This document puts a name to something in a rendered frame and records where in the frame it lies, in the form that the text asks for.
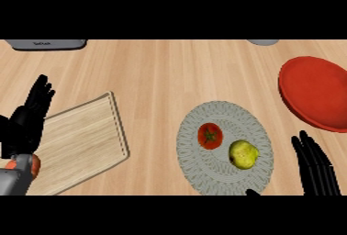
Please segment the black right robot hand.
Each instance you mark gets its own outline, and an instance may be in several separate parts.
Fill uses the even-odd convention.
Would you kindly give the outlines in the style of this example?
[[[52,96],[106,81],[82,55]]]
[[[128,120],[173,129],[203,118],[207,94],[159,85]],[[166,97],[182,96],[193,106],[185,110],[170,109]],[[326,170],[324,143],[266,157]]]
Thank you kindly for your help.
[[[297,154],[305,195],[340,196],[334,165],[321,145],[305,130],[300,131],[300,136],[292,137],[292,145]]]

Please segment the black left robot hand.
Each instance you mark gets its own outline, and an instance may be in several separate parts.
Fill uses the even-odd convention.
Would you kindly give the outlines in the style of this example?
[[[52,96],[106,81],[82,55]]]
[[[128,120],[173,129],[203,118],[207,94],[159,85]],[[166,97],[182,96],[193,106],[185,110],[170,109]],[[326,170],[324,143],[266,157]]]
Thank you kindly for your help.
[[[57,91],[41,75],[30,89],[26,104],[18,106],[11,117],[0,115],[2,158],[33,154],[42,143],[43,123]]]

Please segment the grey round woven placemat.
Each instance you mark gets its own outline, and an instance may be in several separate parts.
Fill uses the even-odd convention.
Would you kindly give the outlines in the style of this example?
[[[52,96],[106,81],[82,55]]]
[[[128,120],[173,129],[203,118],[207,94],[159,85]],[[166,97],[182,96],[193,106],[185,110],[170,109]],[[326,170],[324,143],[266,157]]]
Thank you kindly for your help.
[[[213,123],[222,130],[222,145],[207,150],[199,142],[199,129]],[[230,161],[230,146],[247,140],[259,149],[256,165],[241,170]],[[227,101],[201,104],[187,115],[176,137],[176,152],[184,175],[193,188],[206,196],[244,196],[264,192],[274,173],[274,148],[259,120]]]

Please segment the red bowl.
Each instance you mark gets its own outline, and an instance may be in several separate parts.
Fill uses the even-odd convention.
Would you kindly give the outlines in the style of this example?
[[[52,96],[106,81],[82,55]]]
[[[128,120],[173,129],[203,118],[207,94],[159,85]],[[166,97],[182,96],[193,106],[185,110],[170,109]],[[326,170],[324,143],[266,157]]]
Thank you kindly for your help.
[[[278,90],[290,112],[306,124],[347,133],[347,70],[331,61],[300,56],[280,70]]]

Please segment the red tomato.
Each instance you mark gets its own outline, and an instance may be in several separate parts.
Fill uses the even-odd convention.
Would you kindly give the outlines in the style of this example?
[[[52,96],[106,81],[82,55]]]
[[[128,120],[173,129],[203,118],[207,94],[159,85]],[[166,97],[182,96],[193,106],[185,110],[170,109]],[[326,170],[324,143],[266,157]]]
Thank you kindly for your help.
[[[199,129],[199,143],[207,150],[215,150],[224,144],[224,131],[215,123],[206,123]]]

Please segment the pale wooden cutting board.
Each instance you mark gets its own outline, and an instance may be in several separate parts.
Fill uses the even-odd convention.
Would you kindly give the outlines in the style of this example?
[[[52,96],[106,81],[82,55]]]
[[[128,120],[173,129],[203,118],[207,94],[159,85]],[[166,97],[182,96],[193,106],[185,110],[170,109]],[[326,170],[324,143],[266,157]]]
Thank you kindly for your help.
[[[27,194],[58,195],[116,167],[131,155],[111,91],[46,118],[36,151],[42,169]]]

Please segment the yellow-green pear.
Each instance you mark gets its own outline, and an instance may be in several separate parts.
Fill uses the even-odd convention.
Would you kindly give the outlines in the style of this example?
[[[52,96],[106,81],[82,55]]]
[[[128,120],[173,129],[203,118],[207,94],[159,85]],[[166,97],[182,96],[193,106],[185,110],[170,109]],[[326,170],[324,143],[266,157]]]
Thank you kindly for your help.
[[[255,167],[259,157],[258,147],[247,140],[237,140],[230,146],[230,161],[243,170]]]

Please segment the grey flat appliance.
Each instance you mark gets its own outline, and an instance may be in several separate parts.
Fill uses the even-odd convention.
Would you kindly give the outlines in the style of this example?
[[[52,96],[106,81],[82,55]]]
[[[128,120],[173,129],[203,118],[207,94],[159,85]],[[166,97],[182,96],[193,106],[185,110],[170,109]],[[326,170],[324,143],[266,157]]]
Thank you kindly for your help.
[[[88,45],[85,39],[8,39],[15,50],[79,50]]]

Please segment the grey round object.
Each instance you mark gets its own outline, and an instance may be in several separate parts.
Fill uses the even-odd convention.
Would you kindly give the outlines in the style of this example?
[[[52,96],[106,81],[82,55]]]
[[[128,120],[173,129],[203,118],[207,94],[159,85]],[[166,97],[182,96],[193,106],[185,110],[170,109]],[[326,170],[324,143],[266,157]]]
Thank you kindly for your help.
[[[280,39],[249,39],[249,41],[258,46],[272,46],[278,43]]]

